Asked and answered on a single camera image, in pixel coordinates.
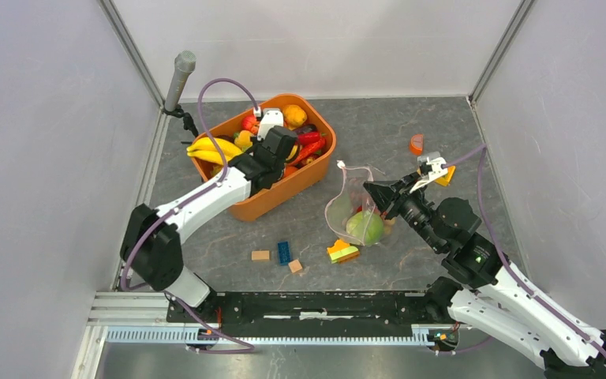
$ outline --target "white wall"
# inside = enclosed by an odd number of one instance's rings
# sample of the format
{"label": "white wall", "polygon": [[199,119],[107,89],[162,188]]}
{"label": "white wall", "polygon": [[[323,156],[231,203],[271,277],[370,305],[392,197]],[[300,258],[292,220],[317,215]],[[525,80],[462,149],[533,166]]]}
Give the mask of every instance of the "white wall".
{"label": "white wall", "polygon": [[0,2],[0,378],[70,375],[156,115],[98,2]]}
{"label": "white wall", "polygon": [[606,2],[537,2],[478,114],[533,281],[606,328]]}
{"label": "white wall", "polygon": [[[231,77],[261,99],[458,96],[477,82],[519,0],[115,0],[165,93],[196,53],[185,99]],[[210,98],[244,99],[229,85]]]}

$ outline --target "microphone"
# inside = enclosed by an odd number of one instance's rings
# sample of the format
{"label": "microphone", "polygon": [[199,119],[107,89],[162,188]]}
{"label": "microphone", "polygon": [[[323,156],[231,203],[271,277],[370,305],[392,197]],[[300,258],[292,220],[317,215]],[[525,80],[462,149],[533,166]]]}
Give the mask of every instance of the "microphone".
{"label": "microphone", "polygon": [[182,90],[185,89],[187,78],[196,68],[196,55],[193,52],[185,50],[178,54],[175,59],[175,72],[173,80],[170,81],[168,96],[163,104],[163,109],[168,112],[174,112],[178,107]]}

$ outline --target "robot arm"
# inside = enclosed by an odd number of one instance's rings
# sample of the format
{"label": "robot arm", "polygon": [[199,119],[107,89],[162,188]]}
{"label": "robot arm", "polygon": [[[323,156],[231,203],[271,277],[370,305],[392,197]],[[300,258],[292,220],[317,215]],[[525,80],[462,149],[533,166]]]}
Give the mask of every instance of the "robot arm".
{"label": "robot arm", "polygon": [[152,289],[182,298],[191,307],[198,307],[210,295],[210,287],[182,262],[181,244],[223,210],[271,188],[282,177],[286,158],[297,141],[296,134],[283,128],[283,123],[280,110],[265,109],[254,145],[228,162],[225,176],[219,173],[186,195],[155,209],[139,205],[132,211],[120,249],[125,261],[143,233],[173,211],[142,245],[132,264],[133,270]]}
{"label": "robot arm", "polygon": [[[593,346],[597,343],[606,350],[606,331],[568,313],[509,263],[531,292],[520,286],[503,266],[494,245],[476,233],[481,220],[468,201],[451,197],[433,208],[425,200],[426,185],[447,170],[442,168],[444,159],[434,153],[420,157],[418,163],[416,173],[393,182],[366,182],[364,187],[386,219],[401,216],[434,252],[447,255],[442,265],[456,281],[501,305],[498,309],[483,304],[468,289],[439,278],[427,294],[432,310],[478,327],[522,352],[545,369],[546,377],[606,378],[606,361]],[[571,326],[589,338],[581,338]]]}

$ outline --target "orange plastic tub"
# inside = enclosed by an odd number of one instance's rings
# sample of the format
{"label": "orange plastic tub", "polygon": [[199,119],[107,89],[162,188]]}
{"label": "orange plastic tub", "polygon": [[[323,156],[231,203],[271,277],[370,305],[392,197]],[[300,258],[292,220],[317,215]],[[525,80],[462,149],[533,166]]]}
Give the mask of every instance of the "orange plastic tub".
{"label": "orange plastic tub", "polygon": [[[322,116],[315,111],[315,108],[313,108],[310,103],[297,95],[282,94],[277,95],[270,100],[264,101],[261,104],[261,109],[282,109],[284,106],[290,104],[296,104],[301,107],[305,113],[308,114],[308,121],[306,123],[314,124],[320,133],[324,133],[326,145],[324,147],[323,154],[311,164],[294,172],[292,175],[281,179],[279,182],[276,182],[270,189],[262,189],[259,193],[250,197],[249,199],[231,206],[231,208],[229,208],[229,212],[231,212],[235,218],[241,221],[256,220],[259,216],[287,201],[295,194],[322,180],[327,173],[328,164],[331,162],[331,153],[333,153],[333,150],[335,150],[335,132],[328,125],[326,120],[324,120],[324,118],[322,118]],[[249,109],[238,116],[210,129],[210,133],[213,136],[233,136],[235,132],[241,130],[242,119],[251,113],[252,110]],[[194,166],[196,166],[196,169],[199,171],[201,177],[203,177],[203,180],[207,181],[211,177],[210,171],[212,169],[212,163],[208,163],[196,158],[192,158],[192,161],[194,162]]]}

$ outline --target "small wooden cube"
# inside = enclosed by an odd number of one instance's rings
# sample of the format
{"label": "small wooden cube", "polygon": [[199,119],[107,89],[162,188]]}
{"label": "small wooden cube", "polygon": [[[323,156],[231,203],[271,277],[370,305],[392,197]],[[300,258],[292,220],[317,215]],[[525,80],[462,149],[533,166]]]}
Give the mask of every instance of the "small wooden cube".
{"label": "small wooden cube", "polygon": [[252,251],[253,261],[269,261],[271,260],[271,252],[268,250],[255,250]]}
{"label": "small wooden cube", "polygon": [[298,259],[295,261],[289,262],[289,270],[291,270],[292,274],[299,272],[302,269],[303,269],[303,266],[301,266],[301,262],[299,262]]}

